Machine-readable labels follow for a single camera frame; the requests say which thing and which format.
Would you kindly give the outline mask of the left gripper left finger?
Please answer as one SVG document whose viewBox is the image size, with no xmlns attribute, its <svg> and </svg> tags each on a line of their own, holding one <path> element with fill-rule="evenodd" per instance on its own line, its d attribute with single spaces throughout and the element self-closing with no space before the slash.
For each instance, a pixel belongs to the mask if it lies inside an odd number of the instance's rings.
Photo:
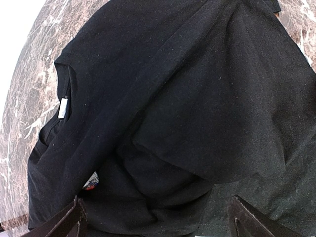
<svg viewBox="0 0 316 237">
<path fill-rule="evenodd" d="M 87 218 L 82 199 L 77 197 L 53 218 L 27 233 L 28 237 L 85 237 Z"/>
</svg>

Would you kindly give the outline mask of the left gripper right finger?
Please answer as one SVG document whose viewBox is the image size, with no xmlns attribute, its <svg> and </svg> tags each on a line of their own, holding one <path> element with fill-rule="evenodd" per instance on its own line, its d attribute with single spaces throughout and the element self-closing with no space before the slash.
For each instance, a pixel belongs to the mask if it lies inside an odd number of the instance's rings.
<svg viewBox="0 0 316 237">
<path fill-rule="evenodd" d="M 233 237 L 282 237 L 284 228 L 269 220 L 241 197 L 232 197 L 229 224 Z"/>
</svg>

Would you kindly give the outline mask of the black t-shirt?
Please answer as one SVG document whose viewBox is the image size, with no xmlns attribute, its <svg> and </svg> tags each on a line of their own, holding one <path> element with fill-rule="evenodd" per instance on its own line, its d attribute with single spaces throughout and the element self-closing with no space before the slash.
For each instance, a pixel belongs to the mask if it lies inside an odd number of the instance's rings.
<svg viewBox="0 0 316 237">
<path fill-rule="evenodd" d="M 28 159 L 28 228 L 78 198 L 89 237 L 227 237 L 238 195 L 315 236 L 316 75 L 279 12 L 102 6 L 54 62 L 60 105 Z"/>
</svg>

